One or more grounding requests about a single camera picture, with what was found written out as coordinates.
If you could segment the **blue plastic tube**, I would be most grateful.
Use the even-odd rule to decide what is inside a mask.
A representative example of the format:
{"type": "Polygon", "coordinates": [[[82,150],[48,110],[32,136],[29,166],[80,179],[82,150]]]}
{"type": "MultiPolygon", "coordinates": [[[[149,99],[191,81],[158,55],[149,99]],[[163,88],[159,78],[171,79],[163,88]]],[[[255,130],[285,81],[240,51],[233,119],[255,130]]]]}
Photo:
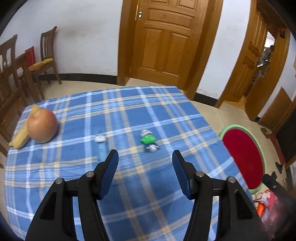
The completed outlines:
{"type": "Polygon", "coordinates": [[[94,140],[97,144],[97,159],[99,162],[103,162],[108,155],[107,138],[104,135],[97,134],[94,140]]]}

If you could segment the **green toy figure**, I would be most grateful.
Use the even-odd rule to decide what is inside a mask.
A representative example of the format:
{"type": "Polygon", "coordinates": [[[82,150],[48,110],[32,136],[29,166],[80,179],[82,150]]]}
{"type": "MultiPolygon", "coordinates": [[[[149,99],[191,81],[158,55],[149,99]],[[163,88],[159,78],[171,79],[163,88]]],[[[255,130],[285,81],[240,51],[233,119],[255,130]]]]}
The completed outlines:
{"type": "Polygon", "coordinates": [[[142,130],[140,132],[140,142],[143,144],[145,152],[155,152],[159,149],[156,137],[150,130],[142,130]]]}

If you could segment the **red floral fabric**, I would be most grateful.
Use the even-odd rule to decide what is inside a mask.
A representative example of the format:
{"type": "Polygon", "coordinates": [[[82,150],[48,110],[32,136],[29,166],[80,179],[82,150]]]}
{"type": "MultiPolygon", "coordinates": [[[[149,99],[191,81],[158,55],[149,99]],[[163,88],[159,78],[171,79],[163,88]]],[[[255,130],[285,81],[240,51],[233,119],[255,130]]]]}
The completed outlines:
{"type": "Polygon", "coordinates": [[[269,213],[269,211],[273,207],[276,200],[277,200],[277,198],[276,198],[275,194],[270,189],[267,189],[266,191],[261,193],[261,197],[255,199],[254,202],[257,203],[257,205],[259,202],[262,202],[265,204],[265,212],[263,214],[263,216],[264,216],[265,214],[269,213]]]}

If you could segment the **orange plastic object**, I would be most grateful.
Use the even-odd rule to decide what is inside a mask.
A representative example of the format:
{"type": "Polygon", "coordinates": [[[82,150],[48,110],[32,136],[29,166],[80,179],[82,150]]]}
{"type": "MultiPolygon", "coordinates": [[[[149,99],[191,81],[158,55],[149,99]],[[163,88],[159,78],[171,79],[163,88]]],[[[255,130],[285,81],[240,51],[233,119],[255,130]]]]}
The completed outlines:
{"type": "Polygon", "coordinates": [[[265,212],[265,204],[262,203],[262,202],[259,202],[258,206],[257,206],[257,214],[258,214],[258,216],[262,217],[264,212],[265,212]]]}

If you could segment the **small wooden cabinet door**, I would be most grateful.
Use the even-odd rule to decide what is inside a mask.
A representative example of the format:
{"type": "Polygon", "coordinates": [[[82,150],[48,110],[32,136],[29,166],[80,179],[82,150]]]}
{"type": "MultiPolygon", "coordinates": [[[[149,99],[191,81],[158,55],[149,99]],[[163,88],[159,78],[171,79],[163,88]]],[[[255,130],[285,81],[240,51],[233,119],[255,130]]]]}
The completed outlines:
{"type": "Polygon", "coordinates": [[[281,88],[274,101],[267,109],[266,113],[258,122],[259,125],[271,130],[272,132],[281,124],[292,106],[292,100],[281,88]]]}

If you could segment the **yellow banana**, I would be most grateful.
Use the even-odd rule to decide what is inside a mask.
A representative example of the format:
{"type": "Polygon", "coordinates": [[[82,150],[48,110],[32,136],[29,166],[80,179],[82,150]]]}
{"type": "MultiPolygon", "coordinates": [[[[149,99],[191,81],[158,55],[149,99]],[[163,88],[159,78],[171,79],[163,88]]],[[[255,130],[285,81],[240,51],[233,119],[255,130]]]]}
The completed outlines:
{"type": "Polygon", "coordinates": [[[33,115],[36,114],[37,111],[40,109],[38,105],[33,105],[31,112],[24,123],[23,127],[20,129],[20,131],[15,135],[15,137],[12,139],[11,142],[8,143],[9,147],[13,147],[15,149],[22,148],[30,139],[29,132],[28,132],[28,120],[33,115]]]}

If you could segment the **blue plaid tablecloth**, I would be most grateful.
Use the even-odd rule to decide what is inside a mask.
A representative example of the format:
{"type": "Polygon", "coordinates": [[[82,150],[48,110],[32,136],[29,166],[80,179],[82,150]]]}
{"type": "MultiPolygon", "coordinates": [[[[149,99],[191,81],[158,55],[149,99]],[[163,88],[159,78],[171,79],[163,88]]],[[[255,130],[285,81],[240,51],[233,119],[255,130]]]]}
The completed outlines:
{"type": "Polygon", "coordinates": [[[97,90],[39,103],[55,113],[59,132],[46,144],[9,149],[4,175],[9,224],[24,238],[57,178],[72,180],[98,164],[95,136],[107,138],[119,163],[109,193],[99,201],[111,240],[182,240],[193,202],[181,191],[171,156],[179,150],[212,178],[247,185],[217,134],[175,87],[97,90]],[[145,152],[140,132],[150,130],[159,149],[145,152]]]}

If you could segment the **red apple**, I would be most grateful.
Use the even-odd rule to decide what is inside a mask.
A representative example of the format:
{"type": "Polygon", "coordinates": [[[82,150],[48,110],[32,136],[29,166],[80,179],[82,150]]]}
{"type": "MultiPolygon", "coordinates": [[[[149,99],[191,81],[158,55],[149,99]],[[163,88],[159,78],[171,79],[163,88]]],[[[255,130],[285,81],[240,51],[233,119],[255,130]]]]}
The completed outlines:
{"type": "Polygon", "coordinates": [[[58,122],[52,111],[41,108],[28,118],[27,128],[31,139],[43,144],[56,135],[58,122]]]}

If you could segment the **near wooden chair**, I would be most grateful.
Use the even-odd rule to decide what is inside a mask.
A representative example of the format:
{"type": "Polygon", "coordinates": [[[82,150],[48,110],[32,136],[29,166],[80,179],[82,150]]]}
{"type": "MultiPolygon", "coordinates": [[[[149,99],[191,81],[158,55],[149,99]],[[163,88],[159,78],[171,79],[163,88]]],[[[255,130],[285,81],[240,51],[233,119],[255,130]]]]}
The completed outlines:
{"type": "Polygon", "coordinates": [[[26,53],[16,56],[17,38],[18,36],[15,34],[1,44],[1,137],[9,147],[12,146],[12,134],[8,128],[12,121],[17,116],[21,116],[22,111],[29,105],[19,79],[19,69],[22,69],[24,73],[33,102],[41,101],[27,65],[26,53]]]}

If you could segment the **wooden chair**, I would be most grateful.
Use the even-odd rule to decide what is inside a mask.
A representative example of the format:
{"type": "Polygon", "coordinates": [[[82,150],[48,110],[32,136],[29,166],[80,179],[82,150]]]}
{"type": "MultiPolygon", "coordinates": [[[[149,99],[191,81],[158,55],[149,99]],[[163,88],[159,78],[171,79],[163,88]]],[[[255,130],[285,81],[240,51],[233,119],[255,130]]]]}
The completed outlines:
{"type": "Polygon", "coordinates": [[[62,84],[59,74],[57,72],[57,66],[55,62],[55,55],[54,55],[54,40],[55,40],[55,33],[57,30],[57,26],[53,27],[53,29],[41,33],[40,38],[40,54],[41,54],[41,61],[37,62],[37,64],[43,63],[42,67],[35,67],[34,70],[30,71],[31,77],[33,80],[37,81],[38,77],[41,74],[47,75],[47,71],[49,69],[53,69],[55,74],[56,80],[59,84],[62,84]]]}
{"type": "Polygon", "coordinates": [[[12,121],[17,116],[21,116],[22,111],[29,105],[19,79],[19,69],[22,69],[24,73],[33,102],[41,101],[27,65],[26,53],[16,56],[17,38],[18,36],[15,34],[1,44],[1,137],[9,147],[12,146],[12,134],[8,128],[12,121]]]}

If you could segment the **open wooden door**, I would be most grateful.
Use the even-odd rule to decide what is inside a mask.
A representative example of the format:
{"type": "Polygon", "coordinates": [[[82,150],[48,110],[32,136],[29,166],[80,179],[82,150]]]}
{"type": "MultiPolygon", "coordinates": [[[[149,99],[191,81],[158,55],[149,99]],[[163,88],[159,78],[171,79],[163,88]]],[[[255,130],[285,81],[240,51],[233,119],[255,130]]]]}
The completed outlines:
{"type": "Polygon", "coordinates": [[[238,103],[243,100],[247,116],[251,121],[256,120],[280,79],[290,37],[290,30],[280,12],[273,6],[273,1],[251,1],[244,42],[216,107],[225,101],[238,103]],[[271,62],[264,75],[256,76],[268,33],[275,39],[271,62]]]}

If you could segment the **yellow seat cushion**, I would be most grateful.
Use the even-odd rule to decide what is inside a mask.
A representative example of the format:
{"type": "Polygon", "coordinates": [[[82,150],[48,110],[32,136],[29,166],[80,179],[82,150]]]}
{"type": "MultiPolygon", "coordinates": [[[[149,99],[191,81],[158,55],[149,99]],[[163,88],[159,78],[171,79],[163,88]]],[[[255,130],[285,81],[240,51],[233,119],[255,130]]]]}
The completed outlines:
{"type": "Polygon", "coordinates": [[[46,64],[53,62],[54,59],[53,58],[47,58],[41,62],[37,62],[34,63],[33,65],[31,65],[28,69],[30,72],[35,72],[38,71],[39,69],[41,69],[43,66],[45,66],[46,64]]]}

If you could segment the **red chair back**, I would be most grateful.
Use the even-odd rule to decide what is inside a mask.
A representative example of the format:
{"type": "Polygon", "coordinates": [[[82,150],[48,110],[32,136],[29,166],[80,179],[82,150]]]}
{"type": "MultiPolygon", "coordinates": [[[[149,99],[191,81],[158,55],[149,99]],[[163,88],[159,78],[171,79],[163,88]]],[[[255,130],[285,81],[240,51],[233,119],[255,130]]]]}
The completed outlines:
{"type": "Polygon", "coordinates": [[[29,49],[26,49],[25,54],[27,58],[28,67],[36,63],[34,46],[30,47],[29,49]]]}

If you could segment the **far wooden chair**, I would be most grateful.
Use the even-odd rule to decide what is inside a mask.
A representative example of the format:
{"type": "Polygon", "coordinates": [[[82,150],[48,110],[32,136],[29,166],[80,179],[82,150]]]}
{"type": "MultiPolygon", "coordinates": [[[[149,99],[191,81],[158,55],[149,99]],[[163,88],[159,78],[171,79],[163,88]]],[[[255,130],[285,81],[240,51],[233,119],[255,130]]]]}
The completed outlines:
{"type": "Polygon", "coordinates": [[[37,62],[37,64],[43,63],[42,67],[35,67],[34,70],[30,71],[31,77],[33,80],[37,81],[38,77],[41,74],[47,75],[47,71],[49,69],[53,69],[55,74],[56,80],[59,84],[62,84],[59,74],[57,72],[57,66],[55,62],[55,55],[54,55],[54,40],[55,40],[55,33],[57,30],[57,26],[53,27],[53,29],[41,33],[40,38],[40,54],[41,54],[41,61],[37,62]]]}

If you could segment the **closed wooden door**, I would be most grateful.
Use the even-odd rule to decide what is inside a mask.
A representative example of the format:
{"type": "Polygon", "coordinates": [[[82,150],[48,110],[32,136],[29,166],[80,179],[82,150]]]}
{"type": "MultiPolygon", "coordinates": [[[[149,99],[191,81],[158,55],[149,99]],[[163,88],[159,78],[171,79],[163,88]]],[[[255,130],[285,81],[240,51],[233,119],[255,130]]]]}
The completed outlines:
{"type": "Polygon", "coordinates": [[[118,85],[130,78],[176,86],[193,99],[213,47],[222,1],[124,1],[118,85]]]}

